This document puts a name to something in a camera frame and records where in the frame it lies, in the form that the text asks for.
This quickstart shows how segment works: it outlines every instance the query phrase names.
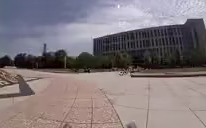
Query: cloud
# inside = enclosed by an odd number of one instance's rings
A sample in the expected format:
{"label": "cloud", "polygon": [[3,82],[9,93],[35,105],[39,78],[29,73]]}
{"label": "cloud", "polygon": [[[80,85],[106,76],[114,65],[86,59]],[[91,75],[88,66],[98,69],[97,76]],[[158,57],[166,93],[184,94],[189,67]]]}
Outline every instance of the cloud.
{"label": "cloud", "polygon": [[0,55],[92,52],[94,37],[204,18],[206,0],[0,0]]}

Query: stone pavement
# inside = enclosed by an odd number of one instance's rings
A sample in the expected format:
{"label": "stone pavement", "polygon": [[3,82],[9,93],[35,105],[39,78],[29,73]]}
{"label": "stone pavement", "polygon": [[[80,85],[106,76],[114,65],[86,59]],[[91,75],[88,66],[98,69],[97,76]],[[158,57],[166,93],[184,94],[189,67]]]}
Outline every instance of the stone pavement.
{"label": "stone pavement", "polygon": [[86,81],[52,80],[44,91],[0,111],[0,128],[122,128],[106,95]]}
{"label": "stone pavement", "polygon": [[206,128],[206,77],[131,78],[119,73],[74,75],[107,95],[123,124],[138,128]]}

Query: white cloud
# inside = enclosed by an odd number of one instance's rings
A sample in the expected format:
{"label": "white cloud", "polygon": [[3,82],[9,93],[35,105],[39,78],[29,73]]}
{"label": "white cloud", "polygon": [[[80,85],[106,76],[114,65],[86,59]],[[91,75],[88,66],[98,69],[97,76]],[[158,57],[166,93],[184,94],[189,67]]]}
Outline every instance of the white cloud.
{"label": "white cloud", "polygon": [[16,47],[23,47],[14,49],[15,53],[41,53],[45,42],[49,50],[64,48],[70,55],[78,55],[82,51],[92,52],[93,37],[151,26],[182,24],[187,18],[202,17],[206,24],[206,0],[100,0],[87,10],[87,16],[70,23],[29,28],[41,33],[41,36],[14,40]]}

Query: distant tower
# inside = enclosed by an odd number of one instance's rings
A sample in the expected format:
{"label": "distant tower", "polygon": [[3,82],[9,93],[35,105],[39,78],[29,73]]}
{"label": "distant tower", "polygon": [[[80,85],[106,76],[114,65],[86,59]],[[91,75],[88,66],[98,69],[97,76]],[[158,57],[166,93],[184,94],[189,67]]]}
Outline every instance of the distant tower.
{"label": "distant tower", "polygon": [[42,55],[45,56],[46,55],[46,52],[47,52],[47,45],[46,43],[44,44],[44,47],[43,47],[43,53]]}

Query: building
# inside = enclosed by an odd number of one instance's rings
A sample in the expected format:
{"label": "building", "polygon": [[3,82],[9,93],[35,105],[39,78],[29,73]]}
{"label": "building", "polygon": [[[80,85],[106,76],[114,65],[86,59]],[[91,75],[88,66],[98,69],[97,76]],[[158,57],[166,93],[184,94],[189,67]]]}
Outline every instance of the building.
{"label": "building", "polygon": [[166,58],[177,51],[182,56],[188,56],[196,48],[205,55],[206,28],[203,19],[188,19],[185,24],[120,32],[95,38],[93,42],[94,55],[114,55],[126,51],[132,57],[142,57],[149,51]]}

